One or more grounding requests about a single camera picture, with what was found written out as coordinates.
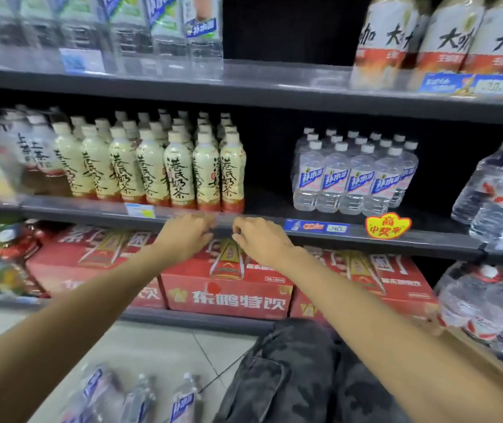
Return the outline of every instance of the red cardboard box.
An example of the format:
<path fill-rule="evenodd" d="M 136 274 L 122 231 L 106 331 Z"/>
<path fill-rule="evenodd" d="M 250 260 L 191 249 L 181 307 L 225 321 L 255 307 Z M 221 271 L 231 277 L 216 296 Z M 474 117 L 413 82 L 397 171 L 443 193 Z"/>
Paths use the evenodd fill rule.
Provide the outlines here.
<path fill-rule="evenodd" d="M 380 296 L 400 314 L 428 318 L 438 309 L 438 300 L 410 257 L 307 249 L 322 264 L 363 284 L 367 291 Z M 292 299 L 290 317 L 327 323 L 318 308 L 298 288 Z"/>
<path fill-rule="evenodd" d="M 79 286 L 103 270 L 119 266 L 156 236 L 150 232 L 120 232 L 72 226 L 44 245 L 26 266 L 52 297 Z M 157 278 L 132 302 L 134 307 L 165 308 Z"/>
<path fill-rule="evenodd" d="M 161 279 L 172 310 L 259 319 L 289 313 L 292 282 L 253 261 L 232 239 L 213 240 Z"/>

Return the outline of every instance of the shelf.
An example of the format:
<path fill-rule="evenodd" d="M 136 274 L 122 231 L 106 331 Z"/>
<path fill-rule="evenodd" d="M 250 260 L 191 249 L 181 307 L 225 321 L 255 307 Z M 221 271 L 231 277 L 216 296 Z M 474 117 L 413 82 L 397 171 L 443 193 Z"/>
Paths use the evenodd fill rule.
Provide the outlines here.
<path fill-rule="evenodd" d="M 38 311 L 47 304 L 48 300 L 46 299 L 38 300 L 29 297 L 17 297 L 10 301 L 0 299 L 0 308 Z M 120 320 L 246 335 L 263 335 L 268 333 L 273 326 L 273 321 L 271 320 L 205 315 L 201 313 L 141 307 L 129 307 L 122 313 Z"/>
<path fill-rule="evenodd" d="M 409 74 L 401 71 L 397 82 L 406 83 Z M 503 99 L 426 96 L 405 91 L 402 84 L 398 90 L 354 91 L 348 89 L 350 75 L 351 67 L 227 60 L 223 77 L 213 80 L 0 70 L 0 88 L 503 125 Z"/>
<path fill-rule="evenodd" d="M 128 215 L 123 204 L 94 200 L 66 199 L 50 196 L 26 196 L 20 205 L 1 205 L 0 216 L 36 218 L 65 223 L 91 224 L 128 230 L 159 232 L 163 223 L 173 215 L 170 208 L 155 208 L 155 218 Z M 401 217 L 412 220 L 411 229 L 394 240 L 378 240 L 365 230 L 363 215 L 325 214 L 318 211 L 297 211 L 290 199 L 261 189 L 246 190 L 246 213 L 262 216 L 280 226 L 287 219 L 347 224 L 346 232 L 330 235 L 322 232 L 287 230 L 296 245 L 317 246 L 325 249 L 359 249 L 368 253 L 402 253 L 410 256 L 460 259 L 475 263 L 503 264 L 503 251 L 484 250 L 485 245 L 467 234 L 466 226 L 409 206 L 396 208 Z M 232 234 L 234 214 L 216 213 L 216 237 Z"/>

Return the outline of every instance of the yellow sign with red text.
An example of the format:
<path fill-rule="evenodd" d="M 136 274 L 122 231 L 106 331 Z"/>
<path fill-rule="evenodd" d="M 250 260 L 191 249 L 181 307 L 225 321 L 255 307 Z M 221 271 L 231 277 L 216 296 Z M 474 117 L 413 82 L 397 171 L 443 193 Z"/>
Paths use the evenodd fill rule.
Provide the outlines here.
<path fill-rule="evenodd" d="M 375 239 L 396 239 L 406 233 L 411 225 L 410 218 L 400 218 L 394 212 L 381 216 L 368 216 L 365 220 L 368 235 Z"/>

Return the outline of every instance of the camouflage pants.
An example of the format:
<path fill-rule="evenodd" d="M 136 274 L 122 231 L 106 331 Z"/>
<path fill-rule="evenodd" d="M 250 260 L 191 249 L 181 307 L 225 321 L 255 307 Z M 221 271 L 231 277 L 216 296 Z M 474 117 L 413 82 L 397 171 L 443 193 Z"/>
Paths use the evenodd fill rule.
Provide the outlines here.
<path fill-rule="evenodd" d="M 286 319 L 243 357 L 213 423 L 410 422 L 355 353 L 315 322 Z"/>

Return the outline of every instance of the floor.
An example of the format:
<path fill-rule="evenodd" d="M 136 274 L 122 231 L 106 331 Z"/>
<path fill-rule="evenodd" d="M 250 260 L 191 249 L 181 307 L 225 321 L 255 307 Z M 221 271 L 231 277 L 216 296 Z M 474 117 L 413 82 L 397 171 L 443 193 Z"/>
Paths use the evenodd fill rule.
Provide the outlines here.
<path fill-rule="evenodd" d="M 27 315 L 0 310 L 0 334 Z M 255 342 L 247 335 L 221 334 L 139 323 L 117 322 L 46 399 L 29 423 L 57 421 L 70 393 L 79 385 L 86 363 L 106 362 L 125 389 L 138 375 L 155 377 L 157 407 L 153 423 L 169 421 L 172 396 L 191 372 L 202 389 L 202 415 L 197 423 L 212 421 L 241 357 Z"/>

